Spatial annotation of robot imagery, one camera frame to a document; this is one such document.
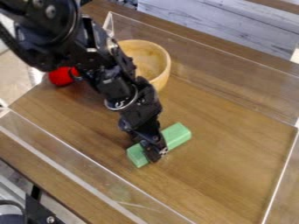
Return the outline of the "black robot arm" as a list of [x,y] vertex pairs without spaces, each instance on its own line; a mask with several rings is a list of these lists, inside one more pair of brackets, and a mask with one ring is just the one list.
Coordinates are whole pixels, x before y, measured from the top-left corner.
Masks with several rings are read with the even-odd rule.
[[168,147],[155,87],[77,0],[0,0],[0,13],[13,20],[15,32],[0,23],[0,39],[16,56],[44,72],[67,67],[75,81],[87,81],[120,113],[119,128],[139,141],[145,158],[160,160]]

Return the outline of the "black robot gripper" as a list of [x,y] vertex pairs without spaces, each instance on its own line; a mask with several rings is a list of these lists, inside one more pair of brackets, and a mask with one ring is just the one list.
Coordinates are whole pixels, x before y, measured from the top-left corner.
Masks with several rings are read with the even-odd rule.
[[109,110],[120,114],[119,128],[132,137],[141,139],[143,153],[151,163],[157,162],[168,153],[168,146],[160,132],[157,116],[163,106],[149,81],[136,77],[133,93],[121,99],[105,100]]

